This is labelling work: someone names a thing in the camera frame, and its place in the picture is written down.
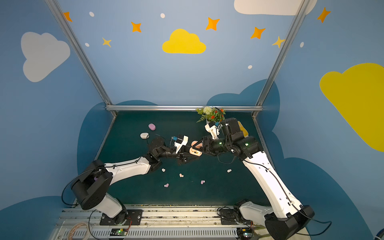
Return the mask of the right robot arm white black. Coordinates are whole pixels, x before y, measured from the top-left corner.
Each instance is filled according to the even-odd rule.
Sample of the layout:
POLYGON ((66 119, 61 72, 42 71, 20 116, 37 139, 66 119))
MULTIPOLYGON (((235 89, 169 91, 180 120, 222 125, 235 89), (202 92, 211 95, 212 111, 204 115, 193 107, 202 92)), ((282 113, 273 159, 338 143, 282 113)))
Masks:
POLYGON ((271 165, 260 143, 253 136, 245 136, 235 118, 205 125, 208 136, 194 144, 193 148, 211 156, 232 153, 252 173, 265 195, 270 207, 251 201, 240 202, 235 210, 254 224, 266 227, 275 240, 287 240, 303 229, 315 215, 314 210, 291 194, 271 165))

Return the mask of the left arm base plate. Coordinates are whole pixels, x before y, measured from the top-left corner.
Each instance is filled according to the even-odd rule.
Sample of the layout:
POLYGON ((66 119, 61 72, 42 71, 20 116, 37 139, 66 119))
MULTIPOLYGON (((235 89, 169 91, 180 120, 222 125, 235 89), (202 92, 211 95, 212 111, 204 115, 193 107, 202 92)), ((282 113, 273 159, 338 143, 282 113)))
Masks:
POLYGON ((123 209, 115 217, 110 218, 102 214, 100 220, 101 226, 138 226, 141 223, 143 210, 141 209, 123 209))

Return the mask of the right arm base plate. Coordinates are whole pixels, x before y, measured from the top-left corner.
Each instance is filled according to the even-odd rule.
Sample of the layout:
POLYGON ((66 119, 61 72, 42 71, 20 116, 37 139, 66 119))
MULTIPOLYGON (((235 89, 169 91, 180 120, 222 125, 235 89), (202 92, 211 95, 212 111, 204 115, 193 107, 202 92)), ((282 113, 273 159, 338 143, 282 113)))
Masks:
POLYGON ((220 218, 222 225, 246 225, 252 226, 253 222, 251 220, 245 220, 241 214, 229 208, 223 208, 218 210, 218 216, 220 218))

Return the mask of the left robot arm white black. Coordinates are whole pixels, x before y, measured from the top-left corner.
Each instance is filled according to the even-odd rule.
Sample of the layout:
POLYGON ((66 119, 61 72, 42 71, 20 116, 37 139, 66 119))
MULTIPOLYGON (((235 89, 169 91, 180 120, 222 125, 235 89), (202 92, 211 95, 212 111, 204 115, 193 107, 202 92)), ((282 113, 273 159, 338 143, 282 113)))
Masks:
POLYGON ((121 180, 154 172, 162 165, 161 158, 175 158, 182 164, 200 158, 201 148, 189 146, 187 136, 175 139, 172 147, 166 146, 161 137, 153 139, 148 153, 137 159, 119 163, 91 162, 71 185, 82 210, 101 212, 106 225, 124 225, 130 218, 128 210, 108 194, 109 187, 121 180))

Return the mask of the pink earbud charging case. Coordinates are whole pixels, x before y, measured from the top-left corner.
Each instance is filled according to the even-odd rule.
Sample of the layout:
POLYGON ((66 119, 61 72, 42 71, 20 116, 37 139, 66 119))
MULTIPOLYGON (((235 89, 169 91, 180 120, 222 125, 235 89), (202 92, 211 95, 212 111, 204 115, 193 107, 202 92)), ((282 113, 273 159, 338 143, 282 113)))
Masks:
POLYGON ((192 141, 189 153, 193 156, 200 157, 202 155, 202 152, 200 151, 202 146, 203 143, 198 143, 198 141, 192 141))

